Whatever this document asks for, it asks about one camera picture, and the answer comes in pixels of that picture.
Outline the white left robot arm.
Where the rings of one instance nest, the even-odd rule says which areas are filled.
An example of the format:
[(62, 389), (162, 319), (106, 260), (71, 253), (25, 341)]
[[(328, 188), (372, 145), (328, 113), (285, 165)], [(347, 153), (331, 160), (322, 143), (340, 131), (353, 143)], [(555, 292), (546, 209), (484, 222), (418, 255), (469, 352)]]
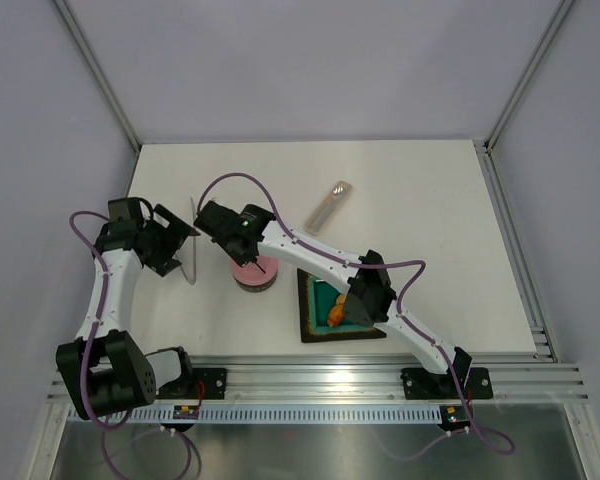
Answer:
[(107, 208), (98, 237), (86, 243), (95, 278), (83, 324), (55, 355), (77, 414), (98, 424), (108, 415), (149, 406), (161, 393), (186, 397), (196, 385), (183, 348), (145, 354), (129, 328), (141, 273), (164, 277), (181, 268), (177, 253), (197, 231), (144, 198), (114, 199)]

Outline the pink round lid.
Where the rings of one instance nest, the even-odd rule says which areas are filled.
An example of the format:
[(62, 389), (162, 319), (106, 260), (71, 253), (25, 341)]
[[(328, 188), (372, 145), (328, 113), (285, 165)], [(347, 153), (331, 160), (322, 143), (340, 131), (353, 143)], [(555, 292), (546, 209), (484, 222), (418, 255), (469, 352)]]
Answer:
[(278, 273), (279, 262), (273, 257), (258, 256), (255, 262), (240, 266), (235, 261), (230, 261), (230, 270), (235, 276), (273, 275)]

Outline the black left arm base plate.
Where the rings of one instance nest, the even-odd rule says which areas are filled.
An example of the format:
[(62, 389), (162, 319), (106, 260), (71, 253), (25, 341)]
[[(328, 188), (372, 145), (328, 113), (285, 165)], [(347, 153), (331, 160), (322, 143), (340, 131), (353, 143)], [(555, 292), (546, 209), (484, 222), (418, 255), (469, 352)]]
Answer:
[(178, 379), (157, 389), (158, 400), (223, 400), (227, 386), (227, 370), (215, 367), (194, 367)]

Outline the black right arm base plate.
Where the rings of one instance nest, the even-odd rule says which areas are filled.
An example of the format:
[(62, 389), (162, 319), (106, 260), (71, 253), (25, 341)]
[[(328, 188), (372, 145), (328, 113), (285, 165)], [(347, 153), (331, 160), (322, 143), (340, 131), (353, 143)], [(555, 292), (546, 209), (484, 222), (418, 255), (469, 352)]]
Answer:
[[(459, 400), (452, 374), (432, 374), (424, 368), (404, 368), (400, 378), (406, 400)], [(483, 367), (470, 368), (465, 376), (457, 374), (466, 400), (494, 398), (489, 371)]]

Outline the black round steel lunch box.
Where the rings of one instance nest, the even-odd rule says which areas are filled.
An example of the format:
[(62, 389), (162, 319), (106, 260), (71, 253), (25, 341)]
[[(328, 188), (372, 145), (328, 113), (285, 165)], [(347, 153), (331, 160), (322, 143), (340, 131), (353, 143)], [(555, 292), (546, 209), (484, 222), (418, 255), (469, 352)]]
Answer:
[(246, 292), (259, 293), (268, 290), (277, 280), (277, 274), (256, 276), (235, 276), (237, 285)]

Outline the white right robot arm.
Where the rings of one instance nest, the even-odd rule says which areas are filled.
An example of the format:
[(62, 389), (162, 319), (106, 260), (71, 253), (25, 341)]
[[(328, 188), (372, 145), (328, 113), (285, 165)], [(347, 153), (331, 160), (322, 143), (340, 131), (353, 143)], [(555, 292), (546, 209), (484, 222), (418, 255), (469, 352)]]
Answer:
[(472, 357), (402, 306), (405, 293), (392, 287), (391, 266), (378, 252), (359, 255), (330, 247), (254, 204), (235, 212), (209, 201), (199, 209), (194, 226), (241, 267), (260, 257), (274, 258), (330, 284), (345, 296), (347, 321), (401, 338), (443, 395), (456, 396), (468, 386)]

